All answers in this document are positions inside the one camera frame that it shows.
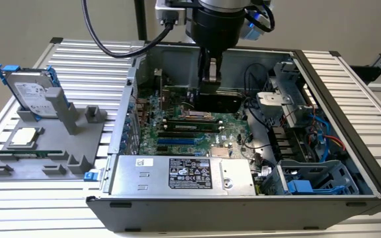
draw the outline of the white wall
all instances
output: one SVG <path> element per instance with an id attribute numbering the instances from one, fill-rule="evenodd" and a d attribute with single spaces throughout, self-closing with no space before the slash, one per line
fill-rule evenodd
<path id="1" fill-rule="evenodd" d="M 334 50 L 353 64 L 369 64 L 381 53 L 381 0 L 273 0 L 273 5 L 276 30 L 238 45 Z M 154 37 L 161 28 L 152 23 Z M 182 39 L 184 28 L 177 28 L 169 40 Z"/>
<path id="2" fill-rule="evenodd" d="M 104 40 L 137 39 L 133 0 L 89 0 Z M 80 0 L 0 0 L 0 63 L 32 67 L 52 37 L 90 39 Z"/>

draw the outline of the green circuit board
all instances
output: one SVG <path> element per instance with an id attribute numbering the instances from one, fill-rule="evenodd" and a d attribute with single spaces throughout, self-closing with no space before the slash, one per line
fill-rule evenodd
<path id="1" fill-rule="evenodd" d="M 184 155 L 184 156 L 212 156 L 210 151 L 213 148 L 228 148 L 230 158 L 248 158 L 253 157 L 253 151 L 242 148 L 237 143 L 238 134 L 241 138 L 246 138 L 249 134 L 248 122 L 241 120 L 234 114 L 210 113 L 210 120 L 221 120 L 224 129 L 220 133 L 194 133 L 194 145 L 162 145 L 166 150 L 157 151 L 158 133 L 162 130 L 162 119 L 184 119 L 184 111 L 189 110 L 186 105 L 173 103 L 166 111 L 160 108 L 158 92 L 149 96 L 141 96 L 148 103 L 145 125 L 141 126 L 141 140 L 140 140 L 140 155 Z"/>

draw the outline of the circuit board card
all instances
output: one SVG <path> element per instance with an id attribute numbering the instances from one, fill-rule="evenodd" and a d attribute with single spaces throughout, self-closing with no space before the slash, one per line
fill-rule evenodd
<path id="1" fill-rule="evenodd" d="M 146 121 L 141 124 L 140 155 L 182 155 L 182 156 L 217 156 L 234 159 L 252 159 L 253 151 L 242 147 L 237 142 L 238 137 L 245 138 L 249 134 L 248 122 L 236 114 L 202 113 L 210 121 L 221 121 L 222 129 L 218 133 L 193 133 L 190 139 L 181 141 L 186 144 L 160 145 L 162 120 L 165 118 L 182 120 L 189 116 L 186 104 L 170 104 L 168 110 L 161 110 L 158 91 L 153 95 L 140 97 L 146 102 Z"/>

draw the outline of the metal pole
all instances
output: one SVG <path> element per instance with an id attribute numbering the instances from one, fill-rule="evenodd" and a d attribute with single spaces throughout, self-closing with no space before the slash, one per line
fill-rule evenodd
<path id="1" fill-rule="evenodd" d="M 146 41 L 148 34 L 146 34 L 146 17 L 145 17 L 144 0 L 134 0 L 134 11 L 136 11 L 137 37 L 140 41 Z"/>

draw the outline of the motherboard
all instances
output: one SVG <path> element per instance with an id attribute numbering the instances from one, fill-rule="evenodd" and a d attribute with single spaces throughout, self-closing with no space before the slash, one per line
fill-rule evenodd
<path id="1" fill-rule="evenodd" d="M 140 155 L 253 159 L 253 151 L 242 145 L 249 135 L 242 109 L 233 114 L 194 111 L 185 94 L 172 87 L 140 95 Z"/>

